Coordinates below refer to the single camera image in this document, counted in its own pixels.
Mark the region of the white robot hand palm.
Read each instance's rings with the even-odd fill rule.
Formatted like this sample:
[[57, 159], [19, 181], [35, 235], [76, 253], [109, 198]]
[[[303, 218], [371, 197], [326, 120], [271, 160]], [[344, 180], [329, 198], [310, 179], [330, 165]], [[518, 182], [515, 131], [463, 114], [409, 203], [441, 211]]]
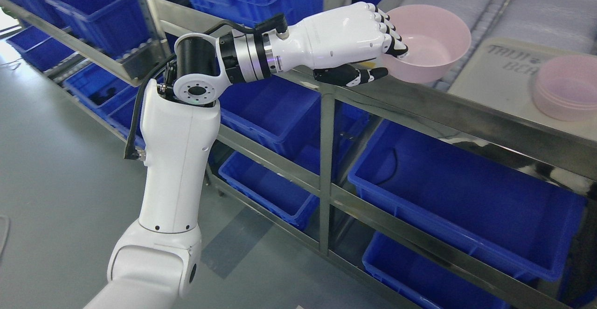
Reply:
[[290, 25], [285, 39], [274, 34], [273, 70], [334, 68], [384, 54], [384, 34], [366, 4], [358, 2], [308, 16]]

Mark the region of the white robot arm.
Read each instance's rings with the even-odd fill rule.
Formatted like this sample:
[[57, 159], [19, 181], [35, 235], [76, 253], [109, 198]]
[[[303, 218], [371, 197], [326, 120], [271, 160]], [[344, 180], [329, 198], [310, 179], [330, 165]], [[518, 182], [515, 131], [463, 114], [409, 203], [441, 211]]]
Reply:
[[201, 256], [198, 211], [209, 152], [221, 121], [219, 97], [233, 84], [255, 82], [297, 66], [343, 87], [388, 74], [353, 63], [409, 51], [388, 14], [370, 3], [314, 14], [288, 25], [283, 14], [253, 28], [222, 20], [175, 42], [176, 76], [160, 90], [153, 77], [136, 97], [125, 156], [138, 159], [137, 124], [145, 142], [146, 185], [140, 216], [118, 240], [106, 286], [88, 309], [170, 309], [190, 290]]

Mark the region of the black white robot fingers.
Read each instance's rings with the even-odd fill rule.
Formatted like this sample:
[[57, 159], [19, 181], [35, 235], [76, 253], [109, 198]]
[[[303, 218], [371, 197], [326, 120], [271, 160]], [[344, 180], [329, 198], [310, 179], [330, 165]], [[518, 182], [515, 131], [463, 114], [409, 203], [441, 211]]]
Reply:
[[366, 4], [367, 9], [373, 12], [374, 19], [379, 23], [379, 31], [384, 34], [382, 51], [397, 59], [403, 59], [409, 54], [409, 47], [403, 42], [403, 38], [396, 32], [396, 27], [390, 21], [390, 16], [382, 11], [377, 5]]

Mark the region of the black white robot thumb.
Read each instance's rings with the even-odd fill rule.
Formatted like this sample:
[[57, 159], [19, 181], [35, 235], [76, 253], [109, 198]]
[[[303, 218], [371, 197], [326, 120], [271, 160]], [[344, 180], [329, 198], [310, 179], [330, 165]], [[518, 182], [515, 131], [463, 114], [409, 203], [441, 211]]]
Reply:
[[318, 82], [340, 87], [354, 87], [386, 77], [389, 71], [385, 67], [359, 69], [345, 63], [334, 68], [313, 69], [312, 74]]

